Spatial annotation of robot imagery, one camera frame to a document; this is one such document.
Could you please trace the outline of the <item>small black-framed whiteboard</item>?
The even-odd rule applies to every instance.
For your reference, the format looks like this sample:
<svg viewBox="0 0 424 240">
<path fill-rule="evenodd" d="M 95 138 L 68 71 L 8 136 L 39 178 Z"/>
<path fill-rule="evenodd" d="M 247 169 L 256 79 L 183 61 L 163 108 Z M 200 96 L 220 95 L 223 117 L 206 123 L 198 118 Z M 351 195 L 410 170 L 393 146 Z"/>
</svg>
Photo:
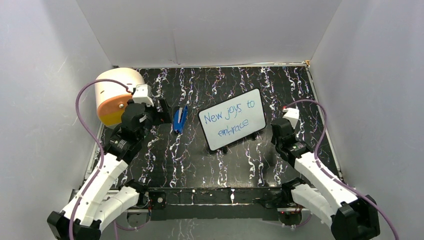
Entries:
<svg viewBox="0 0 424 240">
<path fill-rule="evenodd" d="M 221 149 L 267 126 L 259 88 L 207 107 L 197 116 L 210 151 Z"/>
</svg>

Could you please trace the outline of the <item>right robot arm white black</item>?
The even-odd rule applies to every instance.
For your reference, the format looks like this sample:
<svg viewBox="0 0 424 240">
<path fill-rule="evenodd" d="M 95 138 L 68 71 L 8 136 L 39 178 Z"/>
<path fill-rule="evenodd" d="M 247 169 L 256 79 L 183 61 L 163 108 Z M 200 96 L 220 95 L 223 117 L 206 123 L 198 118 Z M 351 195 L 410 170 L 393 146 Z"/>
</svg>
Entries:
<svg viewBox="0 0 424 240">
<path fill-rule="evenodd" d="M 330 228 L 336 240 L 371 240 L 379 236 L 374 199 L 369 195 L 359 197 L 343 187 L 340 179 L 315 158 L 312 148 L 296 138 L 293 123 L 285 118 L 272 123 L 271 142 L 280 157 L 309 183 L 295 178 L 282 184 L 282 202 L 310 210 Z"/>
</svg>

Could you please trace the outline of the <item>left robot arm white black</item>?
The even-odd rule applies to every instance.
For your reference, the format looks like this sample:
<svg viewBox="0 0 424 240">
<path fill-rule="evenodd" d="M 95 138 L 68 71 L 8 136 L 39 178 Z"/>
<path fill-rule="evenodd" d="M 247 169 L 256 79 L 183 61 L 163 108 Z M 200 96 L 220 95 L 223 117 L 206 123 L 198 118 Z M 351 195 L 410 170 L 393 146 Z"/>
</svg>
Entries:
<svg viewBox="0 0 424 240">
<path fill-rule="evenodd" d="M 48 226 L 57 240 L 98 240 L 123 212 L 147 206 L 149 188 L 135 180 L 125 183 L 109 199 L 105 197 L 141 151 L 152 127 L 173 122 L 167 101 L 162 98 L 159 103 L 161 111 L 145 103 L 128 102 L 122 122 L 112 131 L 108 142 L 100 146 L 95 170 L 61 211 L 52 211 L 48 216 Z"/>
</svg>

